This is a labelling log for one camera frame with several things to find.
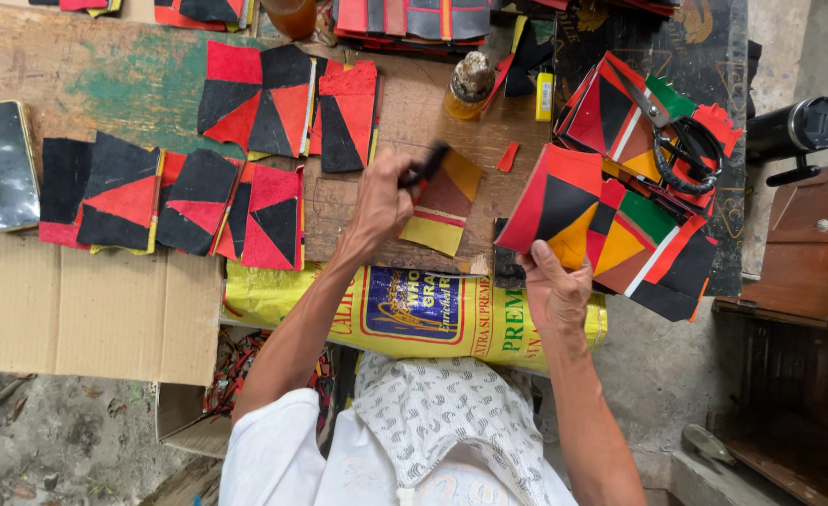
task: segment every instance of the smartphone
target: smartphone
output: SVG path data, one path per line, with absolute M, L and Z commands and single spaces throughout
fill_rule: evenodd
M 26 107 L 0 102 L 0 231 L 39 224 L 39 191 Z

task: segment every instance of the thermos lid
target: thermos lid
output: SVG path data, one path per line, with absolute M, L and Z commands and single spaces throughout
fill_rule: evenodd
M 791 111 L 789 124 L 791 140 L 799 148 L 811 151 L 828 148 L 828 97 L 799 103 Z

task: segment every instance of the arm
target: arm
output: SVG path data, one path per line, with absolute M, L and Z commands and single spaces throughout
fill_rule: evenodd
M 645 505 L 639 472 L 605 398 L 586 346 L 592 266 L 564 271 L 545 241 L 517 255 L 526 270 L 526 297 L 552 376 L 561 450 L 581 505 Z
M 364 169 L 351 224 L 340 236 L 327 267 L 255 357 L 233 409 L 234 425 L 246 413 L 308 384 L 355 272 L 398 234 L 413 213 L 410 194 L 398 189 L 399 176 L 411 163 L 409 155 L 385 149 Z

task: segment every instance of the hand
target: hand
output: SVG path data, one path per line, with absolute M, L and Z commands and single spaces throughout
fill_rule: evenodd
M 578 271 L 568 274 L 548 243 L 537 240 L 529 255 L 517 253 L 515 261 L 526 271 L 526 302 L 539 334 L 564 339 L 569 352 L 583 353 L 586 308 L 592 293 L 588 258 L 583 258 Z
M 363 169 L 351 224 L 342 234 L 340 248 L 350 247 L 360 261 L 401 232 L 414 213 L 411 195 L 399 189 L 399 177 L 413 165 L 408 153 L 381 149 L 374 163 Z

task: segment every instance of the yellow lighter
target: yellow lighter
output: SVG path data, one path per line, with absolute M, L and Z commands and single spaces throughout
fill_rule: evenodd
M 552 121 L 554 74 L 544 66 L 535 78 L 535 121 Z

